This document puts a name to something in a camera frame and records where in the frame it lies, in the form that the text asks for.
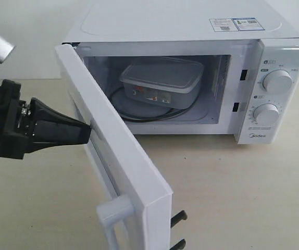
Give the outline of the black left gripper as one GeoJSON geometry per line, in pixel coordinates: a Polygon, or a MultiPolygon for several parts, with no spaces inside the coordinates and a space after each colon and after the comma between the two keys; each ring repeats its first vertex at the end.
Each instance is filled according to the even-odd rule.
{"type": "Polygon", "coordinates": [[[20,99],[21,84],[3,80],[0,85],[0,158],[23,159],[45,148],[82,145],[91,127],[48,107],[33,97],[20,99]]]}

